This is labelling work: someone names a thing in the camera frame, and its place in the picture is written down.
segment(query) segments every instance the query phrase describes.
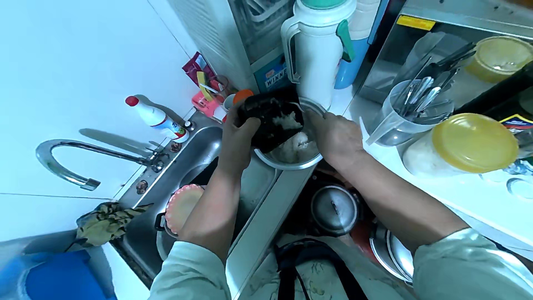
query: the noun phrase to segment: light green sleeve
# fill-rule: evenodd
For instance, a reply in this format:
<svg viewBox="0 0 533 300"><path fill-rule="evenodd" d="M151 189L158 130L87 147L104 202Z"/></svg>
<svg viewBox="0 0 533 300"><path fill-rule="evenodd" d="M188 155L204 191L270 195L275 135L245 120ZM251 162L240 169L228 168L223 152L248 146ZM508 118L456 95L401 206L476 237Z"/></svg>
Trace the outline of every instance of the light green sleeve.
<svg viewBox="0 0 533 300"><path fill-rule="evenodd" d="M528 269L471 228L419 247L414 265L414 289L422 300L533 299Z"/></svg>
<svg viewBox="0 0 533 300"><path fill-rule="evenodd" d="M229 300L224 265L216 254L187 242L174 243L150 288L149 300Z"/></svg>

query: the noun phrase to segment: sink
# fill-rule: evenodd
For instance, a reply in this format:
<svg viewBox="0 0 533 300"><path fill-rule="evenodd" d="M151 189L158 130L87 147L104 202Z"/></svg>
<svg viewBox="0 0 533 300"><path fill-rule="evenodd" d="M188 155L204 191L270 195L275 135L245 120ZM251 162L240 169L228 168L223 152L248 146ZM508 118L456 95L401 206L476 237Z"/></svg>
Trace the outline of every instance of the sink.
<svg viewBox="0 0 533 300"><path fill-rule="evenodd" d="M197 126L181 150L172 153L170 145L167 145L163 150L168 154L162 158L163 170L155 173L147 169L119 200L124 208L153 203L148 211L128 224L122 238L112 243L147 286L151 285L161 270L161 257L166 257L175 241L165 232L155 230L156 215L165 210L168 199L180 187L190 183L207 184L217 164L222 125L201 113L195 113L190 121ZM279 175L279 170L266 165L252 152L250 165L241 178L237 221L230 251ZM136 185L143 180L148 188L143 194L138 194Z"/></svg>

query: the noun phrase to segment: white bottle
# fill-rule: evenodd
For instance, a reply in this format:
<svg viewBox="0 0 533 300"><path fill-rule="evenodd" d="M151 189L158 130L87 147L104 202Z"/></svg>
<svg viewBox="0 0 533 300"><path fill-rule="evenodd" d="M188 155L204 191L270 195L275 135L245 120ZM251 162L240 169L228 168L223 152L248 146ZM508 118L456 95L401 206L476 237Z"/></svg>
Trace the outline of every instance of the white bottle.
<svg viewBox="0 0 533 300"><path fill-rule="evenodd" d="M135 96L126 98L126 104L135 108L148 126L158 129L169 139L177 143L183 143L189 138L189 132L161 109L147 105Z"/></svg>

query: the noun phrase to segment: jar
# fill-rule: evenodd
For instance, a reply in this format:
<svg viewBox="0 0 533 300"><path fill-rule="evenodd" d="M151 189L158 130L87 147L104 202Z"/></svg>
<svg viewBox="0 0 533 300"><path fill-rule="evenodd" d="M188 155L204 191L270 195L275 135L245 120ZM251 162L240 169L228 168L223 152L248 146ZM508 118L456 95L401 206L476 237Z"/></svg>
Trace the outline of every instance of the jar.
<svg viewBox="0 0 533 300"><path fill-rule="evenodd" d="M449 177L506 168L516 160L518 142L499 122L458 114L409 146L403 164L416 177Z"/></svg>

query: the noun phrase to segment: kitchen faucet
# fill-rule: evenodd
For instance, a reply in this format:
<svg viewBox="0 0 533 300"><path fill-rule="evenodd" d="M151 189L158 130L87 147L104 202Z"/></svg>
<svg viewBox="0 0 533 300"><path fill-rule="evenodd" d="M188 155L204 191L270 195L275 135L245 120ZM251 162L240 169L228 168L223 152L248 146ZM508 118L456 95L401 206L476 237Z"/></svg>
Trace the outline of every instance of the kitchen faucet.
<svg viewBox="0 0 533 300"><path fill-rule="evenodd" d="M67 168L59 164L52 155L52 149L61 146L70 146L86 150L91 150L94 152L106 154L113 157L118 157L120 159L129 160L136 162L147 167L151 167L154 172L159 172L163 169L163 162L159 159L161 156L160 153L153 151L153 154L150 158L145 159L143 157L136 157L120 153L117 151L109 150L99 146L87 144L81 141L69 140L69 139L52 139L42 142L35 149L35 154L39 162L46 168L48 171L54 173L59 178L71 182L73 184L79 185L84 190L94 191L99 185L98 180L92 178L85 178L76 173L69 171Z"/></svg>

